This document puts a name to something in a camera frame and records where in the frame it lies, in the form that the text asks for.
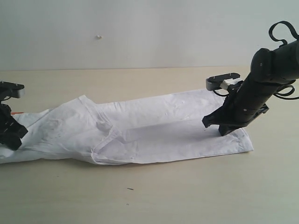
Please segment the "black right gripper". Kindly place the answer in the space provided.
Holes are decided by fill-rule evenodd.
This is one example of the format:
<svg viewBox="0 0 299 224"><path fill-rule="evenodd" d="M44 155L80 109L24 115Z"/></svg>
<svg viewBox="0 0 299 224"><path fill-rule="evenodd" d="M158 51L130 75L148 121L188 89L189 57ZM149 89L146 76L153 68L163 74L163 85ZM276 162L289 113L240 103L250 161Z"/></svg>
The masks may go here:
<svg viewBox="0 0 299 224"><path fill-rule="evenodd" d="M266 101L275 91L275 84L260 83L247 77L228 104L204 116L202 123L205 128L219 125L220 135L226 136L244 127L245 123L250 122L260 114L266 113L269 110ZM227 124L227 117L232 122L231 124Z"/></svg>

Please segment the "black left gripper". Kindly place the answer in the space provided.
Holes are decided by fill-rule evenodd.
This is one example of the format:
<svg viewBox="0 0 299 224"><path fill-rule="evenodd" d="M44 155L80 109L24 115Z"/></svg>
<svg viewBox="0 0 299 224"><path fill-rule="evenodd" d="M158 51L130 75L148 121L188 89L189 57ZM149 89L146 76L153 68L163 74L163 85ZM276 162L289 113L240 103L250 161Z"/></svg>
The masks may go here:
<svg viewBox="0 0 299 224"><path fill-rule="evenodd" d="M21 139L27 133L25 126L13 121L10 107L0 103L0 143L11 150L18 150L21 146Z"/></svg>

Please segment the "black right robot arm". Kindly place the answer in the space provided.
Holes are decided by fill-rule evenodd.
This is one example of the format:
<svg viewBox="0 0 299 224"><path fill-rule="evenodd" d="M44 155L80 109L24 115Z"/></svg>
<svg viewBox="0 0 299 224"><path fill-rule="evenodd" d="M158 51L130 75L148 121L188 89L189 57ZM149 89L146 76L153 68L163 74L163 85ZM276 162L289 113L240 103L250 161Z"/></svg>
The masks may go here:
<svg viewBox="0 0 299 224"><path fill-rule="evenodd" d="M250 73L241 80L237 73L227 73L206 79L206 89L223 89L223 105L202 119L203 125L218 125L225 136L248 126L259 115L268 111L266 101L299 78L299 42L287 43L275 50L262 48L251 61Z"/></svg>

